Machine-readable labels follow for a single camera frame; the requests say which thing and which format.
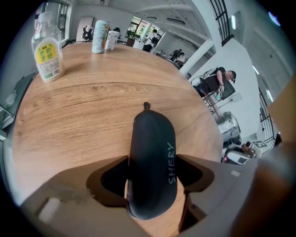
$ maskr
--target wooden table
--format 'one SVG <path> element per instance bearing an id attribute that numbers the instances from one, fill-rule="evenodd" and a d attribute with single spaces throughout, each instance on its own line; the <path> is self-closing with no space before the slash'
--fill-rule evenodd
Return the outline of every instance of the wooden table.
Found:
<path id="1" fill-rule="evenodd" d="M 24 96 L 13 135 L 21 201 L 63 170 L 129 155 L 133 120 L 145 101 L 172 122 L 177 154 L 220 161 L 222 137 L 212 115 L 170 62 L 124 45 L 104 54 L 91 47 L 65 47 L 65 75 L 49 84 L 37 75 Z M 177 234 L 184 200 L 179 182 L 166 213 L 137 222 L 153 236 Z"/>

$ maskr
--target desk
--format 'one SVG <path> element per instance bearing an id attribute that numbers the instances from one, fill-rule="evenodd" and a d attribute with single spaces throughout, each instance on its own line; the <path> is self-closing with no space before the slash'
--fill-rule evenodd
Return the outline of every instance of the desk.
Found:
<path id="1" fill-rule="evenodd" d="M 220 161 L 214 118 L 170 62 L 124 45 L 104 54 L 91 47 L 66 46 L 65 75 L 49 84 L 37 75 L 24 96 L 12 148 L 21 201 L 63 170 L 129 155 L 133 120 L 145 101 L 173 124 L 177 153 Z M 179 182 L 166 213 L 137 222 L 153 236 L 177 233 L 184 197 Z"/>

